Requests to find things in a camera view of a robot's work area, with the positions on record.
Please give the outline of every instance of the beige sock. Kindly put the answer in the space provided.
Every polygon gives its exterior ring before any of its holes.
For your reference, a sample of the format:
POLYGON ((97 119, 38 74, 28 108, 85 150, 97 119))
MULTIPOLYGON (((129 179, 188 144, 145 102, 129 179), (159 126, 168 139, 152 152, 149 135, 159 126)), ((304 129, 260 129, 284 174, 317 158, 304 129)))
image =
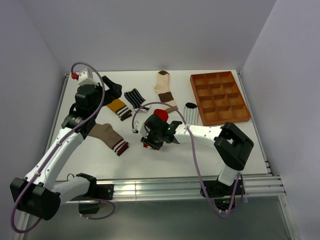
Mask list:
POLYGON ((120 156, 129 147, 129 143, 114 131, 112 126, 108 123, 103 125, 96 123, 89 132, 89 136, 103 141, 118 156, 120 156))
POLYGON ((160 71, 156 74, 156 85, 154 91, 158 94, 162 103, 170 104, 172 107, 163 106, 167 113, 171 113, 175 109, 178 109, 177 103, 170 91, 170 74, 167 71, 160 71))

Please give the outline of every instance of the wooden organizer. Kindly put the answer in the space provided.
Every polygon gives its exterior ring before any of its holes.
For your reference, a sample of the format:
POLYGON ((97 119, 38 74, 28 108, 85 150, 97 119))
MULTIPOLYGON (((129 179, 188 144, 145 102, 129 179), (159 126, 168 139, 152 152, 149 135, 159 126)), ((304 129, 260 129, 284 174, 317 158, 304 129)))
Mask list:
POLYGON ((190 82, 203 126, 247 122, 251 118, 231 71, 194 74, 190 82))

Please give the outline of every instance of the white table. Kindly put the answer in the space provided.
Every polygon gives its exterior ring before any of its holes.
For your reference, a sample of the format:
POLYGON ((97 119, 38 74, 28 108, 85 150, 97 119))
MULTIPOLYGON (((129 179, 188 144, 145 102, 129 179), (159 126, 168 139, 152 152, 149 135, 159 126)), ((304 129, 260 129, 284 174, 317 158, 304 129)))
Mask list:
MULTIPOLYGON (((171 75, 171 92, 182 113, 185 103, 196 103, 190 83, 190 75, 222 71, 223 70, 169 71, 171 75)), ((158 95, 154 92, 157 72, 158 71, 102 71, 100 74, 102 76, 106 75, 113 82, 121 84, 122 93, 137 88, 146 99, 146 102, 155 102, 159 101, 158 95)), ((232 74, 243 96, 237 72, 232 70, 232 74)), ((69 77, 63 100, 59 106, 60 109, 52 139, 57 137, 61 123, 68 115, 70 106, 75 102, 77 88, 77 81, 69 77)), ((121 97, 121 100, 133 109, 132 105, 124 96, 121 97)), ((146 120, 156 108, 162 108, 162 106, 153 105, 148 113, 138 113, 136 119, 146 120)), ((173 120, 180 120, 176 112, 169 114, 168 122, 173 120)), ((117 156, 102 141, 88 136, 73 152, 57 180, 65 181, 68 173, 86 173, 95 176, 98 180, 179 178, 194 177, 197 175, 190 144, 164 144, 159 151, 144 148, 140 142, 141 136, 139 134, 133 134, 131 131, 131 121, 132 117, 121 122, 115 113, 106 106, 103 107, 96 118, 96 122, 98 124, 111 124, 113 129, 129 142, 129 149, 121 156, 117 156)), ((267 174, 266 163, 252 121, 236 123, 236 125, 254 142, 254 148, 242 173, 244 175, 267 174)), ((214 128, 219 132, 218 129, 220 126, 215 126, 214 128)), ((219 174, 223 162, 213 144, 212 148, 197 145, 196 155, 203 176, 217 176, 219 174)))

